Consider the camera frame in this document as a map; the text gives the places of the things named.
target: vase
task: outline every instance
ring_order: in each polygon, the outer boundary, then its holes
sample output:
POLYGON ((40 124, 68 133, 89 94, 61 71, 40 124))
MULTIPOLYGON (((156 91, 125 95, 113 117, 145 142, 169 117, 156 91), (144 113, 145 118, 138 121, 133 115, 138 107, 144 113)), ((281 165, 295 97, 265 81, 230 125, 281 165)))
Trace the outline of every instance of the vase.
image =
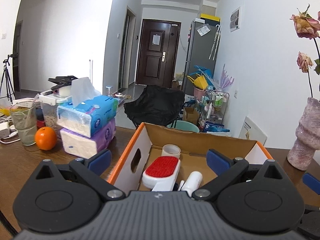
POLYGON ((296 129, 296 141, 287 159, 298 170, 305 171, 316 150, 320 150, 320 102, 308 98, 308 103, 296 129))

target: metal screw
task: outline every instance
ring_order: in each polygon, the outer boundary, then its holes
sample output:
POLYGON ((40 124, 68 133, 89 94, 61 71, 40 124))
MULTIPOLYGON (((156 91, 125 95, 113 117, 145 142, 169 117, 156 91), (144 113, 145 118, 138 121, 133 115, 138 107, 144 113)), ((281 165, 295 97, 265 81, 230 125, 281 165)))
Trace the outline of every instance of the metal screw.
POLYGON ((119 198, 123 195, 123 192, 119 189, 109 190, 107 192, 107 196, 111 198, 119 198))
POLYGON ((198 189, 195 191, 195 195, 199 198, 209 197, 210 194, 210 191, 207 189, 198 189))

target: wooden table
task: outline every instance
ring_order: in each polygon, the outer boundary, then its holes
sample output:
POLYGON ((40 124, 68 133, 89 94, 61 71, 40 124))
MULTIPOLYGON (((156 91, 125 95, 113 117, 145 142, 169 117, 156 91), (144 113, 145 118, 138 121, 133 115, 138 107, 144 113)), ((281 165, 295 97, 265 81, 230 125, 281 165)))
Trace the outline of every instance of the wooden table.
MULTIPOLYGON (((135 130, 132 129, 117 127, 116 136, 109 146, 113 159, 110 168, 102 174, 104 179, 110 174, 134 132, 135 130)), ((301 180, 304 172, 295 169, 288 163, 286 159, 288 150, 269 148, 268 151, 284 168, 302 195, 305 203, 320 206, 320 197, 305 186, 301 180)), ((53 150, 46 152, 39 150, 36 146, 24 147, 20 142, 9 145, 0 144, 0 209, 17 231, 20 228, 13 215, 12 204, 34 169, 43 159, 51 159, 56 164, 63 164, 68 163, 74 158, 74 156, 64 152, 61 142, 58 142, 53 150)), ((320 166, 314 160, 308 172, 320 179, 320 166)), ((7 233, 2 225, 0 225, 0 239, 11 239, 9 233, 7 233)))

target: gray refrigerator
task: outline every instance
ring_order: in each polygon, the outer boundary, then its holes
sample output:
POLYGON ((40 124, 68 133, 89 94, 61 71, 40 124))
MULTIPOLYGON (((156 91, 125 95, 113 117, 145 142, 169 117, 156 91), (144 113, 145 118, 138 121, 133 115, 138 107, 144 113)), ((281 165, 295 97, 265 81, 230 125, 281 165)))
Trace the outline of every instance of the gray refrigerator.
POLYGON ((212 60, 213 54, 214 54, 214 51, 213 51, 211 59, 209 59, 213 42, 214 42, 214 37, 215 37, 216 31, 218 30, 218 27, 210 26, 211 30, 207 34, 201 36, 198 33, 197 28, 202 26, 203 26, 203 23, 199 23, 195 21, 191 23, 186 67, 184 71, 184 78, 183 78, 183 84, 182 84, 182 90, 185 92, 185 94, 191 95, 191 96, 193 96, 194 87, 191 81, 188 80, 187 76, 190 73, 193 73, 196 71, 196 69, 194 68, 194 66, 196 65, 210 69, 213 75, 215 64, 216 64, 216 58, 217 58, 216 57, 214 61, 212 60))

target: power adapter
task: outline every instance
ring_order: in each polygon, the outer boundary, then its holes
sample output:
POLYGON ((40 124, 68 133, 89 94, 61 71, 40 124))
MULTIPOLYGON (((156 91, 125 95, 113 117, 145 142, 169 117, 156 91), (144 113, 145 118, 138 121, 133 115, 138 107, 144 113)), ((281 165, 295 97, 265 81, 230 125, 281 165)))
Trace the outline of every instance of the power adapter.
POLYGON ((0 123, 0 139, 6 138, 10 135, 9 122, 0 123))

